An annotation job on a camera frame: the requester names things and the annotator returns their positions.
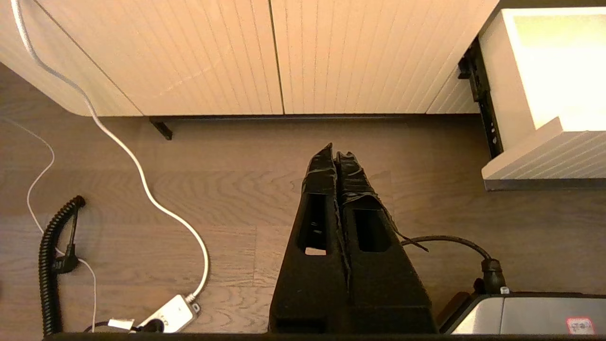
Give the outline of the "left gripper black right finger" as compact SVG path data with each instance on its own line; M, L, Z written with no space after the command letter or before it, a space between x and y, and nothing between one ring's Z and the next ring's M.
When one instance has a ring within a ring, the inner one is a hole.
M356 333L436 333L432 304L353 153L337 154L348 318Z

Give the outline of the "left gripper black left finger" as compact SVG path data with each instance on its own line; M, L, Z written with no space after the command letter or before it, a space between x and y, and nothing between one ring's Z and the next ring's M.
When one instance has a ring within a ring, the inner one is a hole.
M331 333L348 298L332 144L312 156L270 304L270 333Z

